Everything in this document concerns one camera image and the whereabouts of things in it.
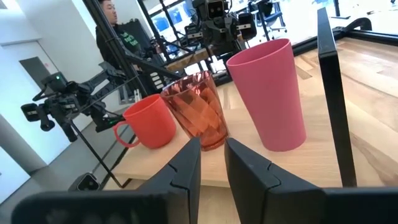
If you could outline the translucent orange plastic tumbler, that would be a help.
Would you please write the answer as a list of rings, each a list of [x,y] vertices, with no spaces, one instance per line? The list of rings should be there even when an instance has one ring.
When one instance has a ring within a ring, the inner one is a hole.
[[[198,72],[174,81],[160,96],[187,136],[200,138],[203,151],[224,143],[228,128],[211,72]]]

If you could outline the person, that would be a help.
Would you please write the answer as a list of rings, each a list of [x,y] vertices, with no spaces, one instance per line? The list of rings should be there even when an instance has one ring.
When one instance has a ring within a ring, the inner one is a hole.
[[[125,48],[127,48],[134,55],[137,55],[143,59],[151,60],[152,56],[150,55],[150,52],[142,48],[141,44],[136,39],[136,37],[131,33],[125,31],[124,29],[121,28],[120,25],[118,25],[118,16],[112,0],[97,0],[97,1],[99,2],[111,27],[114,29],[115,33],[123,42]],[[96,31],[96,45],[99,48],[103,60],[110,63],[114,68],[120,70],[120,66],[116,61],[116,58],[114,57],[110,47],[108,46],[106,38],[100,32],[98,27],[96,27],[95,31]]]

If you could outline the tall pink plastic cup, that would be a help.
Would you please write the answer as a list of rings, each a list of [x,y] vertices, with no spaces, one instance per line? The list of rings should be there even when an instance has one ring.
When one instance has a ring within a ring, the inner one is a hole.
[[[226,66],[263,146],[284,152],[302,145],[307,136],[290,40],[271,40],[243,50]]]

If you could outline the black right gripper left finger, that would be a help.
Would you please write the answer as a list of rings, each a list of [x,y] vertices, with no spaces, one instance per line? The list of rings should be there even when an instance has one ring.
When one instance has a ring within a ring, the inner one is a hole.
[[[137,190],[139,224],[197,224],[201,184],[201,145],[192,138],[158,173]]]

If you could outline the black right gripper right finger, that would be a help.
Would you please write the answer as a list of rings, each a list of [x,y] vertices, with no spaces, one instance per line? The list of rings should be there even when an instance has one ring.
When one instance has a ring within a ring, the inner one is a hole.
[[[321,223],[321,188],[233,138],[225,142],[224,158],[241,224]]]

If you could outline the black table edge rail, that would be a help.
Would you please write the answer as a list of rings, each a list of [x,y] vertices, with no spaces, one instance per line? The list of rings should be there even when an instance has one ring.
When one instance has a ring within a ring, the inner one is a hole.
[[[352,38],[364,40],[366,42],[374,42],[378,44],[391,45],[398,47],[398,34],[387,34],[375,32],[372,30],[371,21],[362,17],[354,20],[347,26],[338,26],[332,28],[328,19],[318,21],[317,36],[311,37],[293,45],[293,53],[295,56],[318,49],[321,54],[329,54],[336,52],[336,41],[344,38]]]

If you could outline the red plastic mug with handle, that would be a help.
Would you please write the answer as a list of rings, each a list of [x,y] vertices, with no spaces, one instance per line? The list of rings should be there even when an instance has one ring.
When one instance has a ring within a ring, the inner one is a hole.
[[[139,144],[157,149],[168,144],[175,136],[176,124],[168,107],[159,94],[147,96],[134,103],[123,113],[124,121],[113,126],[116,140],[131,148]],[[118,128],[128,125],[136,135],[136,141],[127,143],[118,134]]]

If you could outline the blue office chair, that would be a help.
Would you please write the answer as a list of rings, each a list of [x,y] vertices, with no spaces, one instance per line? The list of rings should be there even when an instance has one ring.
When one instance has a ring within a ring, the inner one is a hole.
[[[280,32],[283,30],[285,33],[287,33],[287,28],[283,19],[283,13],[280,8],[279,0],[259,0],[257,7],[259,10],[261,25],[264,30],[264,36],[267,40],[274,40],[274,37],[269,36],[269,33],[272,31],[276,30]],[[272,25],[278,19],[280,20],[281,26],[272,28]]]

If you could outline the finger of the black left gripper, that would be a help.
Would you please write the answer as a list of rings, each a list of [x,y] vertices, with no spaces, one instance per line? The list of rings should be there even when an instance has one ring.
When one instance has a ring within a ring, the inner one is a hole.
[[[238,15],[239,30],[244,40],[252,39],[257,36],[256,22],[250,12],[244,12]]]
[[[202,40],[202,33],[196,24],[185,26],[185,37],[187,44],[199,44]]]

